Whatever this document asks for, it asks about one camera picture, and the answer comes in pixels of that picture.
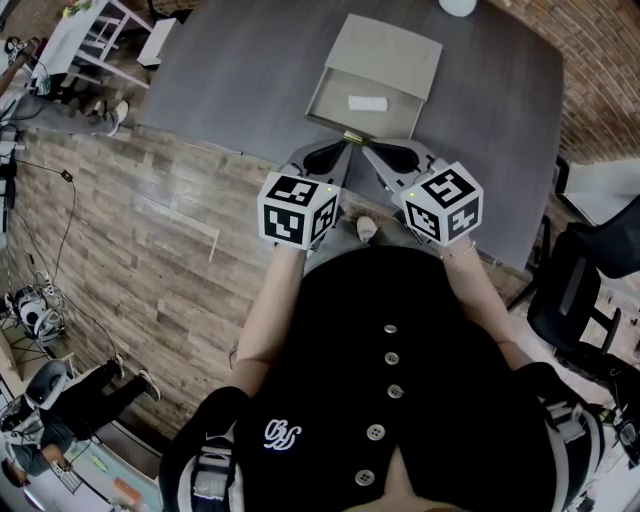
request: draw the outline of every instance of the table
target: table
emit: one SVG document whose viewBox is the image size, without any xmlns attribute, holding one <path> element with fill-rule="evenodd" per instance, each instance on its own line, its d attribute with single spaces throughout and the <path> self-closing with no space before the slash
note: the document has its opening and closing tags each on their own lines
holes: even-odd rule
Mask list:
<svg viewBox="0 0 640 512">
<path fill-rule="evenodd" d="M 101 16 L 102 11 L 108 4 L 117 7 L 122 13 L 124 13 L 124 17 L 112 18 Z M 119 0 L 93 0 L 91 8 L 88 10 L 80 11 L 71 18 L 62 18 L 56 26 L 56 29 L 53 31 L 47 46 L 40 56 L 40 62 L 44 64 L 44 67 L 36 66 L 33 73 L 34 78 L 42 79 L 46 77 L 47 74 L 56 75 L 59 73 L 67 73 L 73 59 L 75 57 L 79 57 L 91 64 L 100 66 L 107 71 L 111 71 L 116 75 L 126 78 L 136 85 L 148 89 L 149 85 L 147 83 L 142 80 L 138 80 L 116 66 L 112 66 L 105 62 L 111 48 L 118 49 L 115 41 L 120 36 L 122 29 L 130 19 L 134 20 L 149 32 L 153 31 L 153 27 L 151 25 L 131 11 L 131 9 L 119 2 Z M 103 30 L 101 32 L 92 30 L 92 27 L 96 22 L 103 23 Z M 103 33 L 104 28 L 109 25 L 114 25 L 115 28 L 107 38 L 107 36 L 103 36 Z M 85 45 L 87 50 L 89 50 L 89 48 L 99 50 L 98 55 L 94 55 L 91 51 L 81 50 L 80 47 L 82 45 Z M 79 76 L 80 78 L 91 82 L 96 81 L 95 79 L 84 77 L 82 75 L 74 76 Z"/>
<path fill-rule="evenodd" d="M 454 18 L 430 0 L 203 0 L 172 42 L 139 121 L 278 163 L 335 137 L 304 112 L 349 13 L 442 43 L 413 138 L 474 175 L 485 190 L 478 247 L 523 269 L 551 190 L 563 63 L 488 2 Z"/>
</svg>

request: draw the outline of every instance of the white logo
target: white logo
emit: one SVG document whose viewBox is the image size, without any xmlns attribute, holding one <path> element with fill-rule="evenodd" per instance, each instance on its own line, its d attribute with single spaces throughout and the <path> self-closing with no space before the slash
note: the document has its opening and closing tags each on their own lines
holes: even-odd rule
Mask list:
<svg viewBox="0 0 640 512">
<path fill-rule="evenodd" d="M 301 427 L 287 428 L 287 420 L 271 420 L 264 431 L 264 438 L 270 443 L 265 443 L 265 448 L 273 448 L 276 451 L 288 450 L 296 442 L 296 434 L 302 433 Z"/>
</svg>

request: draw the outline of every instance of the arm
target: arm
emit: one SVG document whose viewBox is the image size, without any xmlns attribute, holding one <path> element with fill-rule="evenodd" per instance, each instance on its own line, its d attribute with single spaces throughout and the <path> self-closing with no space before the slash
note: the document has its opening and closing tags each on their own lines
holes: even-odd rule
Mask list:
<svg viewBox="0 0 640 512">
<path fill-rule="evenodd" d="M 42 456 L 46 459 L 46 461 L 51 464 L 52 462 L 57 462 L 58 466 L 62 469 L 68 469 L 71 464 L 67 462 L 67 459 L 64 458 L 64 454 L 60 451 L 57 444 L 50 444 L 45 446 L 42 449 Z"/>
<path fill-rule="evenodd" d="M 531 363 L 531 359 L 515 344 L 511 317 L 498 292 L 482 268 L 480 257 L 469 237 L 439 249 L 449 285 L 460 302 L 464 315 L 478 324 L 496 341 L 512 370 Z"/>
<path fill-rule="evenodd" d="M 278 245 L 262 289 L 249 313 L 238 342 L 236 365 L 229 385 L 253 396 L 289 331 L 302 283 L 305 252 Z"/>
<path fill-rule="evenodd" d="M 16 57 L 15 62 L 5 70 L 2 76 L 0 76 L 0 96 L 7 92 L 7 89 L 11 85 L 11 81 L 16 76 L 16 73 L 29 61 L 31 56 L 38 49 L 39 45 L 40 41 L 37 39 L 31 39 L 27 47 Z"/>
</svg>

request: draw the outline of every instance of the sneaker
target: sneaker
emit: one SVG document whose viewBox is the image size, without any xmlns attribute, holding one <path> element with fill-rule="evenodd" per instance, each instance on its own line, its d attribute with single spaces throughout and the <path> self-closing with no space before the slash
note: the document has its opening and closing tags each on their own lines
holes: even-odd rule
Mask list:
<svg viewBox="0 0 640 512">
<path fill-rule="evenodd" d="M 107 104 L 102 100 L 98 100 L 91 111 L 99 116 L 104 116 L 107 113 Z"/>
<path fill-rule="evenodd" d="M 363 242 L 368 242 L 378 231 L 378 226 L 371 220 L 371 217 L 360 217 L 357 223 L 358 237 Z"/>
<path fill-rule="evenodd" d="M 160 388 L 155 385 L 151 375 L 146 370 L 140 370 L 138 373 L 138 377 L 142 377 L 145 381 L 147 381 L 147 395 L 153 398 L 154 402 L 159 402 L 162 398 L 162 393 L 160 393 Z"/>
<path fill-rule="evenodd" d="M 120 125 L 127 118 L 127 115 L 129 115 L 129 104 L 126 101 L 121 101 L 120 103 L 118 103 L 118 106 L 113 111 L 113 115 L 116 116 L 116 126 L 109 133 L 109 137 L 113 137 L 116 133 L 118 133 Z"/>
<path fill-rule="evenodd" d="M 120 380 L 124 380 L 124 377 L 125 377 L 124 358 L 120 354 L 116 354 L 116 356 L 112 359 L 112 361 L 118 365 L 118 368 L 120 368 L 120 374 L 118 375 L 118 378 Z"/>
</svg>

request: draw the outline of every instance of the box lid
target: box lid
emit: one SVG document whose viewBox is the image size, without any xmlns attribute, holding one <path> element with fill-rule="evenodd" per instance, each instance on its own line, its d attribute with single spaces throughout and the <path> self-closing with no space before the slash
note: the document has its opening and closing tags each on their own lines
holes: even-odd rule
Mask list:
<svg viewBox="0 0 640 512">
<path fill-rule="evenodd" d="M 431 39 L 349 14 L 325 65 L 426 101 L 441 52 Z"/>
</svg>

